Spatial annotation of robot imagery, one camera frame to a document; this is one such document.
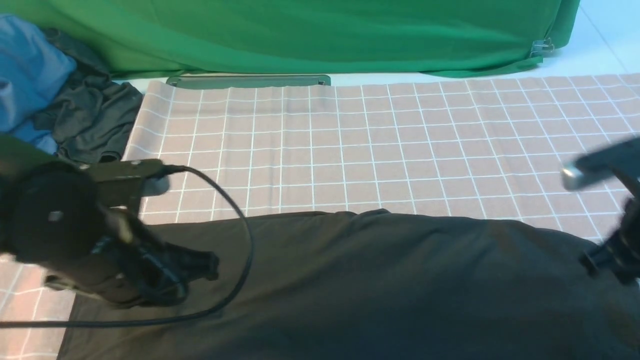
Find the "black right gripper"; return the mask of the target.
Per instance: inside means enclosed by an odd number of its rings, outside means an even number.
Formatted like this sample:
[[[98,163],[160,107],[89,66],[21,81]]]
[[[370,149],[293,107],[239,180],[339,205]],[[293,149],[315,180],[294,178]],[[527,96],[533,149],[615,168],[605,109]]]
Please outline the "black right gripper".
[[[622,285],[640,278],[640,205],[629,198],[624,205],[619,227],[597,247],[585,251],[579,263],[594,278],[609,271]]]

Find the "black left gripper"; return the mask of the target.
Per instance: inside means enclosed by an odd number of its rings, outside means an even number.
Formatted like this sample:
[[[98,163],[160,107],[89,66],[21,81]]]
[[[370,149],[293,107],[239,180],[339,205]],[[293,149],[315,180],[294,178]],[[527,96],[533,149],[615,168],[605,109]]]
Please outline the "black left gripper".
[[[43,284],[115,308],[182,304],[194,281],[215,281],[219,257],[163,241],[121,208],[103,209],[103,230],[85,253],[46,265]]]

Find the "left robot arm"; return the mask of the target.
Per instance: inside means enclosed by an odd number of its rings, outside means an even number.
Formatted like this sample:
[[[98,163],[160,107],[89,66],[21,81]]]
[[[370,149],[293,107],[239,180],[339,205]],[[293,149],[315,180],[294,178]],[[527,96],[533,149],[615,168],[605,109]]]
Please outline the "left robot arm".
[[[180,305],[190,284],[218,278],[212,251],[168,243],[138,218],[169,190],[161,160],[80,167],[3,134],[1,251],[46,270],[45,285],[118,308]]]

